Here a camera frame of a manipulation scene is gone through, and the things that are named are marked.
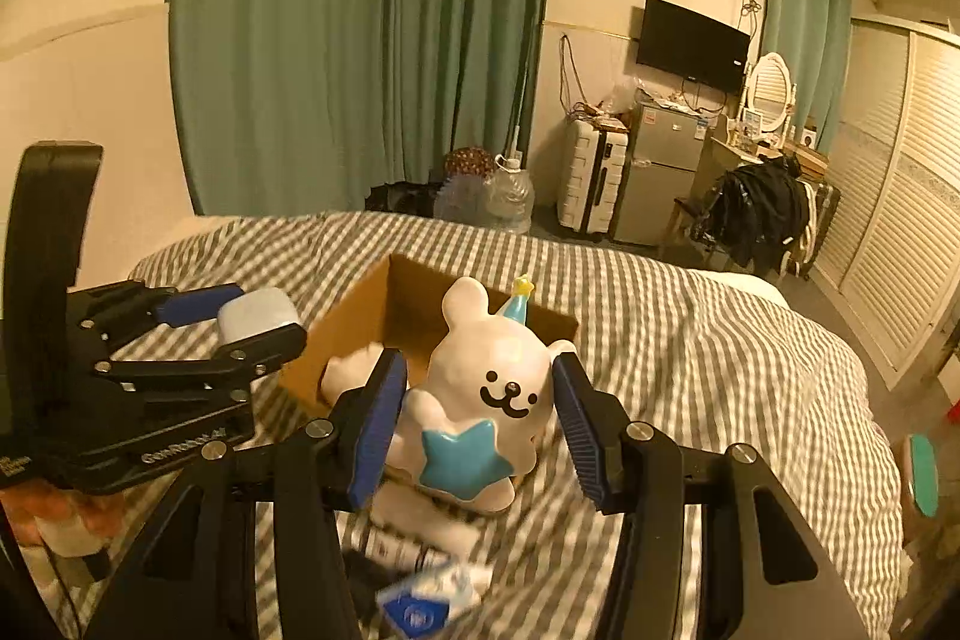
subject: refrigerator door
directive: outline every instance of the refrigerator door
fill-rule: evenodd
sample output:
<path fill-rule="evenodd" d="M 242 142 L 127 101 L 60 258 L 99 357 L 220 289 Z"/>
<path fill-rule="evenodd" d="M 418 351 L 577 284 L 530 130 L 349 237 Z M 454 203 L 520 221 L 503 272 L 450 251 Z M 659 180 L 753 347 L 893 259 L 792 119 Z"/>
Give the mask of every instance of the refrigerator door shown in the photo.
<path fill-rule="evenodd" d="M 635 126 L 635 161 L 651 161 L 674 169 L 697 167 L 704 140 L 696 138 L 697 119 L 659 107 L 642 107 Z"/>
<path fill-rule="evenodd" d="M 673 200 L 686 199 L 691 185 L 693 172 L 632 161 L 613 218 L 613 239 L 659 244 L 673 212 Z"/>

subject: gingham blanket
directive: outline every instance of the gingham blanket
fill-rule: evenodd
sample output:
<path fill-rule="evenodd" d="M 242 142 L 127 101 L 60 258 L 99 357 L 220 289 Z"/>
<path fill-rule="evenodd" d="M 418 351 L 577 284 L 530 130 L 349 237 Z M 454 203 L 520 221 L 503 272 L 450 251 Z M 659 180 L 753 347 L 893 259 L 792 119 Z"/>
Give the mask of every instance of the gingham blanket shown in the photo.
<path fill-rule="evenodd" d="M 579 354 L 595 386 L 676 442 L 723 451 L 737 441 L 762 453 L 818 535 L 850 589 L 871 637 L 885 637 L 899 579 L 899 478 L 872 421 L 856 355 L 819 325 L 763 299 L 665 263 L 611 250 L 544 242 L 406 215 L 327 214 L 295 220 L 245 218 L 184 239 L 145 259 L 133 276 L 181 289 L 235 281 L 277 286 L 304 324 L 329 309 L 368 266 L 391 252 L 509 290 L 528 272 L 534 300 L 579 320 Z M 211 323 L 155 330 L 125 357 L 209 355 Z M 302 423 L 275 377 L 253 398 L 256 443 Z M 122 555 L 169 477 L 130 492 Z M 261 636 L 280 637 L 272 512 L 257 511 Z M 620 521 L 582 495 L 556 421 L 515 503 L 476 519 L 472 558 L 493 566 L 482 605 L 445 631 L 456 638 L 587 638 L 603 602 Z M 365 514 L 340 518 L 345 549 L 371 539 Z M 700 569 L 700 513 L 688 509 L 683 611 L 677 636 L 692 637 Z M 99 586 L 75 593 L 85 620 Z M 64 610 L 61 625 L 69 626 Z M 323 616 L 318 616 L 318 627 Z M 373 617 L 368 636 L 390 634 Z"/>

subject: blue star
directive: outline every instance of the blue star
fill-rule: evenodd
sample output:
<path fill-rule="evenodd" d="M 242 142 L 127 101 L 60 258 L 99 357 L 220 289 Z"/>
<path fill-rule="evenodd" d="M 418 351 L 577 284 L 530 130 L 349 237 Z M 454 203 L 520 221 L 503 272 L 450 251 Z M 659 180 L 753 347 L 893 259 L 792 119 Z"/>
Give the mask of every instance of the blue star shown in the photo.
<path fill-rule="evenodd" d="M 491 483 L 510 477 L 514 468 L 496 452 L 496 429 L 490 418 L 459 434 L 424 432 L 426 466 L 419 481 L 470 501 Z"/>

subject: plastic water bottle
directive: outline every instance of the plastic water bottle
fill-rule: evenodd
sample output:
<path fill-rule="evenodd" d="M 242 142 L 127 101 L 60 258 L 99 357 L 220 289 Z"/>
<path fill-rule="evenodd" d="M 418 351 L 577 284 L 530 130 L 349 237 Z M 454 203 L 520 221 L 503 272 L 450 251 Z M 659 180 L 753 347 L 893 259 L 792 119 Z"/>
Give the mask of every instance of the plastic water bottle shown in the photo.
<path fill-rule="evenodd" d="M 530 231 L 530 215 L 534 211 L 534 183 L 530 173 L 520 168 L 515 158 L 496 156 L 496 170 L 487 182 L 487 225 L 526 234 Z"/>

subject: bolt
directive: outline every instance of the bolt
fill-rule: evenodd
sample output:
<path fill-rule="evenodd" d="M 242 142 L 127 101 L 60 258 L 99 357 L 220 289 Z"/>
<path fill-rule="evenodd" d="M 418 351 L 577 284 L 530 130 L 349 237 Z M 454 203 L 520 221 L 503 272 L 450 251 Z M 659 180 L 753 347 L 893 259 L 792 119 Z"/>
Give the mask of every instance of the bolt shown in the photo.
<path fill-rule="evenodd" d="M 333 434 L 333 424 L 326 420 L 326 418 L 315 418 L 306 425 L 304 432 L 306 432 L 307 437 L 323 439 Z"/>
<path fill-rule="evenodd" d="M 203 456 L 207 461 L 217 461 L 218 458 L 224 458 L 224 456 L 227 456 L 227 443 L 220 439 L 214 439 L 200 448 L 200 456 Z"/>
<path fill-rule="evenodd" d="M 638 439 L 640 442 L 646 442 L 654 438 L 654 428 L 643 421 L 634 421 L 627 426 L 627 437 L 630 437 L 630 439 Z"/>
<path fill-rule="evenodd" d="M 737 442 L 736 445 L 731 445 L 730 455 L 741 464 L 752 464 L 757 460 L 757 451 L 754 450 L 752 445 L 747 445 L 745 442 Z"/>

